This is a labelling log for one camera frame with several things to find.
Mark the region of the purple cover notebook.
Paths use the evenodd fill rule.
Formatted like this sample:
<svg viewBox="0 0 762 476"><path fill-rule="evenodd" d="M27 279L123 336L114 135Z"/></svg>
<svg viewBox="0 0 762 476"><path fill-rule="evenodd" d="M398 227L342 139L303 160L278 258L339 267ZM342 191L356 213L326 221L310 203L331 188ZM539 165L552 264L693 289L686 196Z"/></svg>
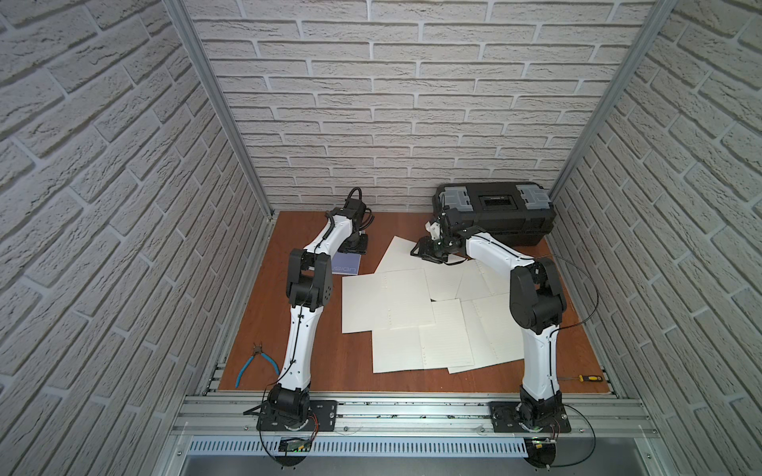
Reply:
<svg viewBox="0 0 762 476"><path fill-rule="evenodd" d="M357 276L360 271L361 258L360 254L337 252L331 258L333 275Z"/></svg>

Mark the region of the yellow cover notebook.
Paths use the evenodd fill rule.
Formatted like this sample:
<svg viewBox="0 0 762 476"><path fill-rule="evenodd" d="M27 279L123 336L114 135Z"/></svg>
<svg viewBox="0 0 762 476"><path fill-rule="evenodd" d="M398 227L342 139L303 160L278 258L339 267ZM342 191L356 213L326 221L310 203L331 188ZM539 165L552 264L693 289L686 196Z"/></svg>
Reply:
<svg viewBox="0 0 762 476"><path fill-rule="evenodd" d="M421 269L345 277L341 285L343 333L435 323Z"/></svg>

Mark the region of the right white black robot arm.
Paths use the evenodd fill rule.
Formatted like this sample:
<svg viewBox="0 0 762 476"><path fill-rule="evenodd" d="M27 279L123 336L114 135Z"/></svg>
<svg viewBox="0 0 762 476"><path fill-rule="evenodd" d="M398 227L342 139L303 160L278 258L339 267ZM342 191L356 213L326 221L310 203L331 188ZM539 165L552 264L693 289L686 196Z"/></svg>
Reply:
<svg viewBox="0 0 762 476"><path fill-rule="evenodd" d="M564 432L567 416L557 375L557 338L567 309L561 278L551 258L534 258L500 242L447 208L426 224L428 234L411 254L436 264L460 254L509 280L509 309L522 329L524 376L515 420L528 432Z"/></svg>

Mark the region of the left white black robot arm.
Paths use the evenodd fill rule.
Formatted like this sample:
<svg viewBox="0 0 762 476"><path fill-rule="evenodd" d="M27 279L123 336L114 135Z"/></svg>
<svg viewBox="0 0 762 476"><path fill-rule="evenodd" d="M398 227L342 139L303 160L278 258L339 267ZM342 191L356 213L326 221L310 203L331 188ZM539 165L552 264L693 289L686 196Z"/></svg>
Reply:
<svg viewBox="0 0 762 476"><path fill-rule="evenodd" d="M333 294L333 257L339 252L363 254L365 230L374 215L363 201L361 188L352 188L341 207L325 214L327 223L288 260L286 295L290 333L285 362L277 380L264 395L262 414L289 430L299 430L315 418L310 412L311 359L319 319Z"/></svg>

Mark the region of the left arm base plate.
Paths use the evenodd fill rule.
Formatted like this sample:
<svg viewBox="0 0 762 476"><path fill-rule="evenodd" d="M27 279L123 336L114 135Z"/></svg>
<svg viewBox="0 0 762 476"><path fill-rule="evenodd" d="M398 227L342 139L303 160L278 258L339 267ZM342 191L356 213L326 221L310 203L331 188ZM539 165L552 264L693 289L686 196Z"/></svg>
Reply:
<svg viewBox="0 0 762 476"><path fill-rule="evenodd" d="M256 428L260 432L332 432L337 420L337 401L311 401L307 408L293 414L277 410L269 402L265 402L258 416Z"/></svg>

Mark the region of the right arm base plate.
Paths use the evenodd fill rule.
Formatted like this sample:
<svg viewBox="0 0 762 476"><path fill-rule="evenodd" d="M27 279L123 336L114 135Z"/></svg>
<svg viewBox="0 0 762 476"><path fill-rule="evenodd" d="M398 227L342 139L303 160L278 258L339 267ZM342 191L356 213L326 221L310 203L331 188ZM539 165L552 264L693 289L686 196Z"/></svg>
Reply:
<svg viewBox="0 0 762 476"><path fill-rule="evenodd" d="M568 434L572 431L563 405L490 402L488 410L496 434Z"/></svg>

